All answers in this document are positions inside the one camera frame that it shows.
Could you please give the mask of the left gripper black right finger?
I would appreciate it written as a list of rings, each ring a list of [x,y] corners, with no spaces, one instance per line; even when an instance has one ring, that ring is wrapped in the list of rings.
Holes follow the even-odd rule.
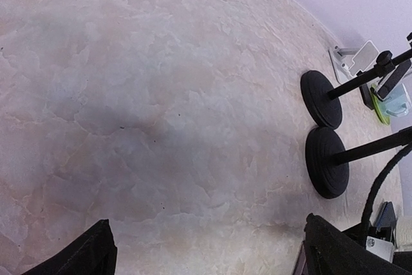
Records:
[[[304,228],[308,274],[411,274],[362,248],[318,215],[309,214]]]

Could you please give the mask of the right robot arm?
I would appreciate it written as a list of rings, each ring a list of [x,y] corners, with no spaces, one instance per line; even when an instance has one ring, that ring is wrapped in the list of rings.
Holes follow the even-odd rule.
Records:
[[[366,250],[411,273],[411,251],[395,250],[395,230],[369,223]]]

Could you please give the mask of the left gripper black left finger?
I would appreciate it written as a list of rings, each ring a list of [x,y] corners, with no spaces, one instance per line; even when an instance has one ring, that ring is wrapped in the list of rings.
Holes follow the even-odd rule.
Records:
[[[56,255],[26,274],[114,274],[118,249],[109,220],[99,220]]]

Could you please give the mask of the black folding phone stand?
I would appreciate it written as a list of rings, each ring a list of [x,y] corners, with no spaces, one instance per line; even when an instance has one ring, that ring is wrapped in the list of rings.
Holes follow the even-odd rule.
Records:
[[[370,110],[374,110],[373,100],[371,96],[370,88],[367,84],[363,84],[359,87],[359,91],[362,97],[364,105]]]

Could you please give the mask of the white folding phone stand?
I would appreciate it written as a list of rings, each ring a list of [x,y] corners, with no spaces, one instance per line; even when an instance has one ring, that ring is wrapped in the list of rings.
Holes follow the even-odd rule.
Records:
[[[328,53],[337,82],[344,84],[357,77],[359,73],[372,68],[379,50],[371,40],[368,40],[358,48],[334,46]]]

